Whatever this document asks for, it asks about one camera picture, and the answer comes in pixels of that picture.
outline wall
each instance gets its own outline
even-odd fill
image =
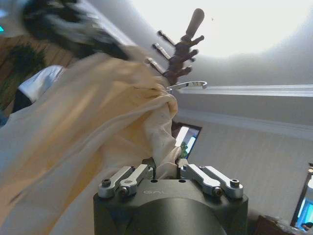
[[[202,126],[190,163],[212,165],[238,178],[250,210],[291,221],[313,158],[313,141],[182,117],[175,121]]]

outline beige cloth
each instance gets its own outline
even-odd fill
[[[74,64],[0,129],[0,235],[94,234],[103,178],[149,157],[158,178],[175,175],[176,112],[142,63],[97,54]]]

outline wooden knob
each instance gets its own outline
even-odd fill
[[[198,30],[200,24],[202,23],[204,19],[204,12],[200,9],[197,8],[194,11],[194,14],[192,15],[191,21],[189,23],[189,26],[186,30],[186,34],[190,37],[193,38],[193,36],[196,34],[196,31]]]

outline screw head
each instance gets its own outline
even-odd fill
[[[215,187],[213,189],[213,194],[217,197],[221,197],[223,195],[223,190],[220,187]]]
[[[230,186],[233,187],[233,188],[238,188],[239,187],[239,180],[236,180],[236,179],[231,179],[230,180]]]
[[[104,187],[104,188],[107,188],[111,185],[111,180],[110,179],[104,179],[102,182],[101,182],[101,186]]]
[[[121,188],[121,194],[122,196],[126,196],[128,194],[128,189],[126,187]]]

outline white ceiling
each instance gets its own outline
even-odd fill
[[[173,54],[173,48],[157,36],[156,30],[131,1],[89,1],[136,44],[151,53],[162,66],[167,66],[166,61],[151,49],[151,44],[159,43],[169,54]],[[155,4],[156,2],[151,2],[151,8],[157,11]],[[160,18],[168,20],[168,25],[176,27],[177,19],[174,15],[168,16],[162,11],[158,14]],[[209,44],[210,41],[206,39],[201,43]],[[263,52],[233,54],[228,57],[198,55],[193,63],[193,71],[180,79],[188,80],[204,80],[208,82],[208,86],[313,84],[312,9],[296,31]],[[176,94],[176,97],[179,106],[184,109],[258,119],[278,118],[277,120],[284,122],[313,125],[309,108],[311,98],[204,94]]]
[[[173,49],[156,35],[156,30],[142,17],[131,1],[89,1],[166,67],[166,62],[151,49],[151,44],[160,43],[170,54]],[[190,6],[190,14],[185,17],[187,21],[192,11],[193,7]],[[168,25],[176,27],[177,17],[167,16],[163,12],[159,12],[159,15],[160,18],[167,19]],[[210,41],[207,39],[201,43],[209,44]],[[233,54],[229,57],[199,55],[196,59],[193,63],[194,70],[189,76],[182,77],[182,81],[205,80],[209,86],[312,84],[313,11],[310,8],[308,16],[295,32],[264,52]]]

